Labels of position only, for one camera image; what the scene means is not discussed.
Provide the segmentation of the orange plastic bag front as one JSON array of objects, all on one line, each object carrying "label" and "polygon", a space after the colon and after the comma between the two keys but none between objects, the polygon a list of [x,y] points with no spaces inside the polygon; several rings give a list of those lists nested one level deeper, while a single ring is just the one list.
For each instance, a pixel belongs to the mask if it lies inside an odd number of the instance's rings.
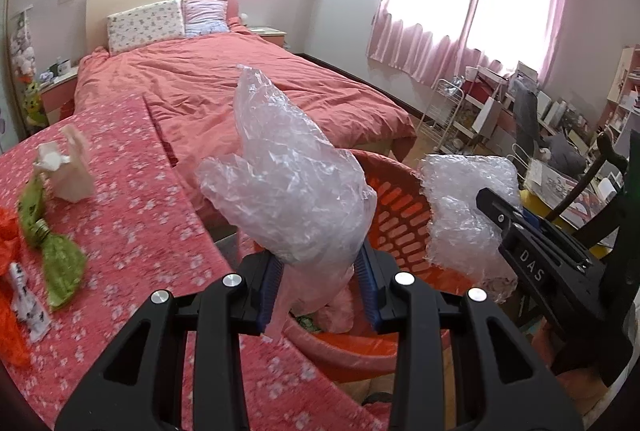
[{"label": "orange plastic bag front", "polygon": [[21,260],[21,236],[17,216],[2,208],[0,214],[0,353],[3,363],[17,368],[30,364],[27,344],[17,317],[11,307],[14,288],[11,285],[9,268]]}]

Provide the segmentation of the pink left nightstand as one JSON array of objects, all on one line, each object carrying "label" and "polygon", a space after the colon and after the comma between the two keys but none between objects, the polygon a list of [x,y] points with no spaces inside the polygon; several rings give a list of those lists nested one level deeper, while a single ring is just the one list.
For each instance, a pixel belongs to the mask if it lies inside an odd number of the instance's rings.
[{"label": "pink left nightstand", "polygon": [[78,67],[75,66],[68,73],[56,77],[42,88],[42,105],[49,125],[54,125],[73,115],[77,80]]}]

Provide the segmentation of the cluttered desk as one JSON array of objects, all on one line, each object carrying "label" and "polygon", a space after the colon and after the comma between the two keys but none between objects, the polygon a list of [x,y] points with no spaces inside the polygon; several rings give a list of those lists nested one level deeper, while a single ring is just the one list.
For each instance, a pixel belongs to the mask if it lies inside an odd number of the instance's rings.
[{"label": "cluttered desk", "polygon": [[[639,83],[638,63],[639,48],[626,47],[612,87],[614,100],[594,129],[572,104],[556,102],[541,91],[537,74],[523,64],[508,79],[481,67],[463,86],[464,105],[480,109],[471,127],[473,142],[511,160],[526,209],[541,217],[553,209],[560,199],[551,193],[546,168],[553,166],[577,182],[596,159],[601,131],[610,130],[615,151],[628,158],[631,133],[639,130],[639,110],[622,101],[638,98],[634,90]],[[615,174],[613,168],[602,168],[592,184],[604,177],[613,181]]]}]

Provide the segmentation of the red floral table cloth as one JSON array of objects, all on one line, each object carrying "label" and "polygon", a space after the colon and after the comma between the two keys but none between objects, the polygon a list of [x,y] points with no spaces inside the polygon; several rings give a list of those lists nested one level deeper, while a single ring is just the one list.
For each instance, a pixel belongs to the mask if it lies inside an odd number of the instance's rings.
[{"label": "red floral table cloth", "polygon": [[[144,99],[127,95],[70,118],[90,145],[94,194],[55,198],[46,219],[87,258],[81,287],[52,315],[10,385],[38,425],[51,428],[79,380],[157,289],[186,295],[228,272],[171,168]],[[240,341],[255,430],[379,430],[383,422],[343,393],[286,339]]]}]

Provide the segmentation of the dark wooden chair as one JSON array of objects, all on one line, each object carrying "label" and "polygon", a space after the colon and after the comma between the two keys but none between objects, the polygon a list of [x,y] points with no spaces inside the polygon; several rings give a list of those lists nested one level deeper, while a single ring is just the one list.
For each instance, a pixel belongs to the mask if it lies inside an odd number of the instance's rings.
[{"label": "dark wooden chair", "polygon": [[596,185],[592,184],[599,177],[602,168],[613,168],[616,178],[626,178],[628,160],[615,151],[610,134],[611,131],[608,129],[598,134],[596,159],[580,175],[577,182],[565,177],[553,166],[546,168],[551,193],[554,198],[560,199],[546,215],[549,222],[556,223],[562,220],[582,235],[585,233],[584,227],[603,212],[622,191],[623,181],[615,182],[607,177],[601,178]]}]

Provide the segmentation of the bed with pink duvet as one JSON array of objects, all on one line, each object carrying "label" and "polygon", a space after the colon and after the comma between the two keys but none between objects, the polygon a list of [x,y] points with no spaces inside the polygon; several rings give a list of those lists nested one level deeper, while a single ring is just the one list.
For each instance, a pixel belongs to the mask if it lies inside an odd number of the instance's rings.
[{"label": "bed with pink duvet", "polygon": [[83,112],[142,94],[176,169],[190,174],[206,158],[239,153],[235,103],[264,82],[303,110],[334,147],[386,143],[405,158],[416,140],[409,114],[382,93],[239,23],[223,34],[154,42],[117,55],[93,51],[79,66],[75,108]]}]

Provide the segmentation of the yellow-green paw print bag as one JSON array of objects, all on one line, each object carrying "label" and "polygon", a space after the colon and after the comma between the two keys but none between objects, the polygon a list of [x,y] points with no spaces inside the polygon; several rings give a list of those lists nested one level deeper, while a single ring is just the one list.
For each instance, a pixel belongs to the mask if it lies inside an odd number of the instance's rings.
[{"label": "yellow-green paw print bag", "polygon": [[77,243],[50,229],[45,198],[42,179],[33,174],[18,197],[17,217],[27,245],[41,252],[47,303],[56,311],[80,288],[87,258]]}]

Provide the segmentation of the clear bubble plastic bag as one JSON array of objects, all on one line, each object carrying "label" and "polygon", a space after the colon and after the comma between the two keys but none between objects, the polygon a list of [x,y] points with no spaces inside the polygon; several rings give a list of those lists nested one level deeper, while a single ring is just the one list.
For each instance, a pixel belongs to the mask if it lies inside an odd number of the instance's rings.
[{"label": "clear bubble plastic bag", "polygon": [[518,173],[500,156],[425,156],[419,165],[421,193],[430,204],[427,261],[468,277],[497,303],[508,300],[518,277],[501,257],[501,233],[476,206],[477,193],[490,188],[521,209]]}]

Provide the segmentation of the orange plastic laundry basket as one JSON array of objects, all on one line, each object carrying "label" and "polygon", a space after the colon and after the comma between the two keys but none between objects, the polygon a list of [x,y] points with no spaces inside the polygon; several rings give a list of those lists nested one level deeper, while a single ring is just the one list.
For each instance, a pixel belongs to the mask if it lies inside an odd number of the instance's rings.
[{"label": "orange plastic laundry basket", "polygon": [[[340,182],[360,195],[362,217],[348,242],[338,250],[356,271],[361,303],[372,328],[380,335],[398,336],[394,363],[396,395],[408,391],[442,394],[446,377],[443,331],[454,335],[454,359],[470,363],[473,379],[480,379],[478,365],[488,359],[491,345],[480,311],[470,306],[470,294],[455,295],[434,289],[425,283],[417,269],[405,271],[393,255],[373,248],[364,234],[374,225],[379,205],[375,191],[366,181],[367,172],[388,167],[392,176],[398,178],[405,168],[365,151],[344,151],[341,155],[349,167]],[[226,367],[223,375],[235,388],[243,385],[239,338],[258,336],[270,323],[281,287],[283,256],[283,250],[275,243],[267,243],[265,249],[245,257],[235,273],[226,275],[216,285],[224,301],[217,331]]]}]

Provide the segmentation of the white mug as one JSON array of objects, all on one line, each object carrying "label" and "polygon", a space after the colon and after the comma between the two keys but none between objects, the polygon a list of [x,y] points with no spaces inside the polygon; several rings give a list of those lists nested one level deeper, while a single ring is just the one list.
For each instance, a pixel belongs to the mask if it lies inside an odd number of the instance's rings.
[{"label": "white mug", "polygon": [[66,75],[72,69],[72,64],[70,64],[70,60],[59,61],[56,66],[56,70],[58,71],[58,76]]}]

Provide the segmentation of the plush toy display tube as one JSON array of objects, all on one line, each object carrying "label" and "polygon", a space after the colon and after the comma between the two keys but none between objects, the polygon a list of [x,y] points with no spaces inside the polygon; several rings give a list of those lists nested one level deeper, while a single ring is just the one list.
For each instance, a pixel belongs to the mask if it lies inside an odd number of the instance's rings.
[{"label": "plush toy display tube", "polygon": [[24,9],[10,19],[10,63],[20,102],[25,128],[35,133],[48,125],[43,111],[38,82],[35,49],[28,21],[29,9]]}]

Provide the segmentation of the white paw print wrapper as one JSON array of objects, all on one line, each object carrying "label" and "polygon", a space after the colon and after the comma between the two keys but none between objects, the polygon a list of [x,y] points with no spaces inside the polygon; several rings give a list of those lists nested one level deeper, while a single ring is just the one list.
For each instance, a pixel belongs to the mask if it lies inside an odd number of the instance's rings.
[{"label": "white paw print wrapper", "polygon": [[39,342],[50,329],[50,316],[37,296],[28,288],[27,276],[20,263],[10,263],[9,279],[13,288],[12,310],[17,319],[26,325],[29,341]]}]

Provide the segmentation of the pink striped pillow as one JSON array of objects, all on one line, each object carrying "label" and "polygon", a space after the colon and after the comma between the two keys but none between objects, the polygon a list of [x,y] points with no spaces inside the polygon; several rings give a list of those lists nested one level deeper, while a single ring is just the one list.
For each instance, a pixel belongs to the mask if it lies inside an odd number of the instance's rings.
[{"label": "pink striped pillow", "polygon": [[188,38],[228,32],[229,0],[181,0],[184,33]]}]

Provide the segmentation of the floral white pillow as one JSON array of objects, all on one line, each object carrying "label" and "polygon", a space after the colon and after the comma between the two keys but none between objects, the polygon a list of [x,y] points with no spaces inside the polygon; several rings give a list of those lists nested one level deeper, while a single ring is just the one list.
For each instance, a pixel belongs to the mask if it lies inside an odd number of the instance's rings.
[{"label": "floral white pillow", "polygon": [[181,0],[163,0],[111,14],[106,19],[111,55],[186,35]]}]

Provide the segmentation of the right nightstand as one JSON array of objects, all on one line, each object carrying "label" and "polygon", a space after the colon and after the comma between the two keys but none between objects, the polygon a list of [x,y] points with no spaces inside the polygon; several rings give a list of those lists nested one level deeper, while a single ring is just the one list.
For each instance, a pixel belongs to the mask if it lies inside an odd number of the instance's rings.
[{"label": "right nightstand", "polygon": [[252,34],[258,35],[263,40],[275,44],[280,48],[286,49],[288,47],[286,43],[286,32],[283,30],[268,26],[250,26],[248,30]]}]

